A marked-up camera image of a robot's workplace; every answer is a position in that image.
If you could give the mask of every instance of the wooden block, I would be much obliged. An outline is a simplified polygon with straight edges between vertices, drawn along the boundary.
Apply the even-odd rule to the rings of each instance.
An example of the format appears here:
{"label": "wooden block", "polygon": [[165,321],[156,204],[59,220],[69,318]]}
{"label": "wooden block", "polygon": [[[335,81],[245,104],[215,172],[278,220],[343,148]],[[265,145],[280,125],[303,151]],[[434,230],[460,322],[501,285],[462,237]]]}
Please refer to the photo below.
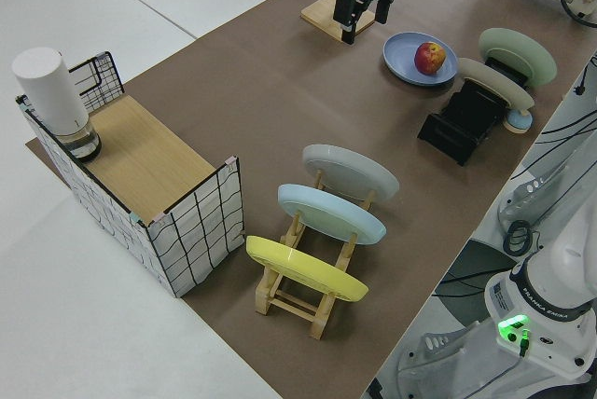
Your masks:
{"label": "wooden block", "polygon": [[215,170],[126,94],[93,112],[91,123],[102,150],[87,169],[145,224]]}
{"label": "wooden block", "polygon": [[[333,19],[336,0],[318,0],[300,11],[300,16],[310,24],[317,26],[338,41],[342,41],[342,28]],[[356,33],[368,28],[375,22],[375,14],[366,10],[356,24]]]}

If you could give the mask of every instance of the black wire grid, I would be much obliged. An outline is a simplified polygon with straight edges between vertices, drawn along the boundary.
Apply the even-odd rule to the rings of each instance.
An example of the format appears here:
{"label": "black wire grid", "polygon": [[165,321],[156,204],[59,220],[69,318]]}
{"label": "black wire grid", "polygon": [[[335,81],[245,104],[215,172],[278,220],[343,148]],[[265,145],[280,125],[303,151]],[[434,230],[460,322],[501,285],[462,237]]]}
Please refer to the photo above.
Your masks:
{"label": "black wire grid", "polygon": [[[100,54],[70,70],[88,112],[124,93],[114,60]],[[243,242],[240,163],[230,158],[163,214],[144,224],[58,141],[26,96],[17,99],[76,199],[174,296],[180,297]]]}

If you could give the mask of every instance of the blue plate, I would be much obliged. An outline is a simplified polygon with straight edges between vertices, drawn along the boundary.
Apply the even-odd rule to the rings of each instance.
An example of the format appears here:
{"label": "blue plate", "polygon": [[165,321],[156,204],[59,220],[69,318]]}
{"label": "blue plate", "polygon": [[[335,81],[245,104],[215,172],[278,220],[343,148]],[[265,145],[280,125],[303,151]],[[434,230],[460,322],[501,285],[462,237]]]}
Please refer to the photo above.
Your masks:
{"label": "blue plate", "polygon": [[329,192],[303,185],[280,185],[278,204],[290,216],[299,213],[301,224],[348,242],[371,245],[385,236],[385,226],[373,214]]}
{"label": "blue plate", "polygon": [[[446,50],[446,60],[434,75],[424,75],[414,66],[414,54],[424,42],[436,42]],[[383,58],[396,76],[413,85],[431,87],[448,82],[458,72],[458,58],[438,38],[423,33],[401,33],[388,38],[383,45]]]}

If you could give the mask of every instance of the apple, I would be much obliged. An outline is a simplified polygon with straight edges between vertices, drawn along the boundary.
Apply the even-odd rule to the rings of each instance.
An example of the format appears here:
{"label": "apple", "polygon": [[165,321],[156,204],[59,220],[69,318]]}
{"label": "apple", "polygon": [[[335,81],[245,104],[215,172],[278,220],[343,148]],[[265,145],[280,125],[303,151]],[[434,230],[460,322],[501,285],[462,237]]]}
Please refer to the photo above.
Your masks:
{"label": "apple", "polygon": [[424,42],[414,53],[414,66],[424,75],[434,75],[446,60],[446,50],[436,42]]}

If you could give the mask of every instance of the yellow plate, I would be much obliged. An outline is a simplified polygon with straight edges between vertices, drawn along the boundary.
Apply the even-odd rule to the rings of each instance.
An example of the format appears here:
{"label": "yellow plate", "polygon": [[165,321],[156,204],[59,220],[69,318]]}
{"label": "yellow plate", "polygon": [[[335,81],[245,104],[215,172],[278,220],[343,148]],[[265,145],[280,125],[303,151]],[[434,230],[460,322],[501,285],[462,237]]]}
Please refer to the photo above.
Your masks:
{"label": "yellow plate", "polygon": [[369,290],[357,278],[339,268],[269,239],[248,236],[246,252],[259,264],[322,294],[334,294],[344,301],[358,301]]}

